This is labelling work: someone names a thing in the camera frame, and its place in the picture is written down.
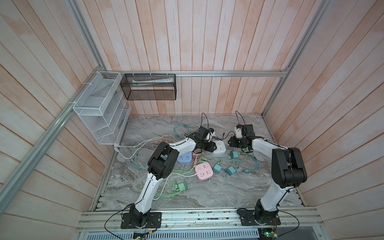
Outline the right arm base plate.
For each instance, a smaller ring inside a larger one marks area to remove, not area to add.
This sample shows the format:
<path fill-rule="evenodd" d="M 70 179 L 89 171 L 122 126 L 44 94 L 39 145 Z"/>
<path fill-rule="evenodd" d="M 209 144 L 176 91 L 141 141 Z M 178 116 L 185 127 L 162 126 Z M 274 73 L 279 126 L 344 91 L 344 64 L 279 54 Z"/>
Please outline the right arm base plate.
<path fill-rule="evenodd" d="M 242 226 L 281 225 L 278 211 L 268 212 L 263 209 L 247 210 L 241 208 L 236 212 L 240 217 Z"/>

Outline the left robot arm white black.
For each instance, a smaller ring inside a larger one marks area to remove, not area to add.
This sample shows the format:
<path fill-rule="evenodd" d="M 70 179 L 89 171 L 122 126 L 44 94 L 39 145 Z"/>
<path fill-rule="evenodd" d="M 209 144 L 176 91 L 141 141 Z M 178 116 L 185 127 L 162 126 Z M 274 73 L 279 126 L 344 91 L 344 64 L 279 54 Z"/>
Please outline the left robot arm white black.
<path fill-rule="evenodd" d="M 200 126 L 197 131 L 186 135 L 179 142 L 173 144 L 161 142 L 159 144 L 148 161 L 148 174 L 144 187 L 128 212 L 128 216 L 137 225 L 142 226 L 146 222 L 159 185 L 171 174 L 177 158 L 194 150 L 214 152 L 217 149 L 216 143 L 213 142 L 214 136 L 214 129 Z"/>

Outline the white power strip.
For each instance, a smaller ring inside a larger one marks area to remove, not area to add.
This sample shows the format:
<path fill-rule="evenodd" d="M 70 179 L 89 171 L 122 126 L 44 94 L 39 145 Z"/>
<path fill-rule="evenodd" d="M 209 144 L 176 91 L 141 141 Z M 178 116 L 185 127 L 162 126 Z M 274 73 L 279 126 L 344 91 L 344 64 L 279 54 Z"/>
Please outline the white power strip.
<path fill-rule="evenodd" d="M 227 152 L 227 148 L 226 148 L 226 145 L 223 141 L 214 141 L 214 143 L 216 144 L 216 149 L 213 151 L 213 154 L 214 155 L 223 155 Z"/>

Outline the pink power strip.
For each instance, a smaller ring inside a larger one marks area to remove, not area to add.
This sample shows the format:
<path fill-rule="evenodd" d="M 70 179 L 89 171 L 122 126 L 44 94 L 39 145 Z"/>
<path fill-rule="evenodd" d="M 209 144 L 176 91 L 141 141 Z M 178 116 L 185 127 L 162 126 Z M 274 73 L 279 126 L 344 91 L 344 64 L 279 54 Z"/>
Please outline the pink power strip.
<path fill-rule="evenodd" d="M 209 163 L 200 163 L 196 165 L 195 172 L 200 181 L 206 181 L 214 175 L 213 169 Z"/>

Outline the light green USB charger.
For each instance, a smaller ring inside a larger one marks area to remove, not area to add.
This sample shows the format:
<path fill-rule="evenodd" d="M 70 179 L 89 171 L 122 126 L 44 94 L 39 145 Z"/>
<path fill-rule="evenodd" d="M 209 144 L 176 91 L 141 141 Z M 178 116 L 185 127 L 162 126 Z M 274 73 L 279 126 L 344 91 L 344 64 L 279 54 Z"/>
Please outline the light green USB charger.
<path fill-rule="evenodd" d="M 187 189 L 187 185 L 184 182 L 176 184 L 175 187 L 176 187 L 176 192 L 177 193 L 183 192 L 183 191 L 185 191 Z"/>

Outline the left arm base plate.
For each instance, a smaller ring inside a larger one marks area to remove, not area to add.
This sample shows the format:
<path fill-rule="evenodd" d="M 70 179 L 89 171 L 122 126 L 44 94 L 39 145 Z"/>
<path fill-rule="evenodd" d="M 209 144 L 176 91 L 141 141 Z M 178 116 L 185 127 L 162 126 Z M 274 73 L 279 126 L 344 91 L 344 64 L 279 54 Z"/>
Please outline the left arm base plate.
<path fill-rule="evenodd" d="M 143 229 L 161 227 L 162 213 L 161 212 L 149 212 L 146 214 L 141 213 L 124 213 L 121 222 L 121 229 Z"/>

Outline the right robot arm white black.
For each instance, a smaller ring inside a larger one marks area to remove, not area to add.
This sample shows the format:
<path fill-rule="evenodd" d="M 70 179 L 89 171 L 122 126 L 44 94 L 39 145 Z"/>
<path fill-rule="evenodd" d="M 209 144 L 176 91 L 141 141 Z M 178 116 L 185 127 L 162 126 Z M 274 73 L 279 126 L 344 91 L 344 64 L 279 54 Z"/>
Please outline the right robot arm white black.
<path fill-rule="evenodd" d="M 298 148 L 280 146 L 256 136 L 253 125 L 237 125 L 235 135 L 230 137 L 228 144 L 245 153 L 260 152 L 272 160 L 273 182 L 267 193 L 258 200 L 254 213 L 257 223 L 267 224 L 278 215 L 278 206 L 291 188 L 297 188 L 307 181 L 302 153 Z"/>

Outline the blue power strip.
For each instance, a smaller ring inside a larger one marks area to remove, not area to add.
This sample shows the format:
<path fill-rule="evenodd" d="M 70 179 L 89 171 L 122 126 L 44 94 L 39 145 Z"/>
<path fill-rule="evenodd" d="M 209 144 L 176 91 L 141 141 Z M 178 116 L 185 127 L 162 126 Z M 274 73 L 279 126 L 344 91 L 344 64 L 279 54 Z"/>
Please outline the blue power strip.
<path fill-rule="evenodd" d="M 177 162 L 182 165 L 188 165 L 193 161 L 192 152 L 187 152 L 185 154 L 179 155 L 177 158 Z"/>

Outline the teal USB charger with green cable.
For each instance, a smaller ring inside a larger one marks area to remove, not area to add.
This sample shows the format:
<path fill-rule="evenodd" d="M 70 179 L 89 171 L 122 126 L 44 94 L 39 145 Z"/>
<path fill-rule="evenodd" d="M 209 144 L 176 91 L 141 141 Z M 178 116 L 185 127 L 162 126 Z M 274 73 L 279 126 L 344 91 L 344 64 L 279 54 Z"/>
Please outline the teal USB charger with green cable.
<path fill-rule="evenodd" d="M 222 167 L 219 164 L 215 164 L 215 166 L 213 167 L 213 171 L 217 174 L 219 174 L 221 170 Z"/>

